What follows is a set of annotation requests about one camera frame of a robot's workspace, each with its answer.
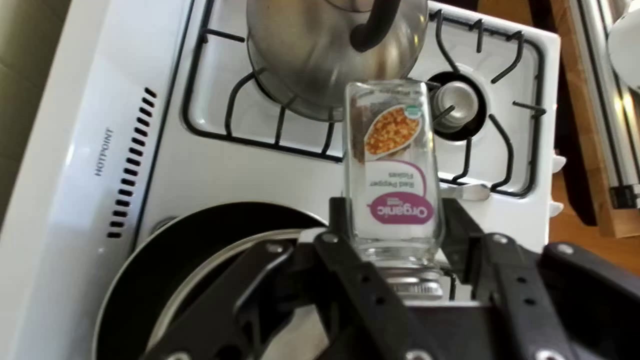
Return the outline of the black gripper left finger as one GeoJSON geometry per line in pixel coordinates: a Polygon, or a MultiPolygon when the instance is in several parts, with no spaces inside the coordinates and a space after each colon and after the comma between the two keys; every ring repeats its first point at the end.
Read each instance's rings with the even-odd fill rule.
{"type": "Polygon", "coordinates": [[[349,206],[346,198],[332,198],[330,228],[311,241],[250,245],[142,360],[252,360],[309,303],[330,340],[323,360],[404,360],[403,302],[351,247],[349,206]]]}

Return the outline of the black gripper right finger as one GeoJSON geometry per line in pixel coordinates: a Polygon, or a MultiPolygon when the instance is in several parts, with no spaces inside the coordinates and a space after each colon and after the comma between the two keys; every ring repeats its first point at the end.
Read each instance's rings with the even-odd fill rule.
{"type": "Polygon", "coordinates": [[[640,360],[640,278],[575,244],[535,251],[486,232],[446,198],[443,241],[450,269],[473,297],[500,314],[518,356],[640,360]]]}

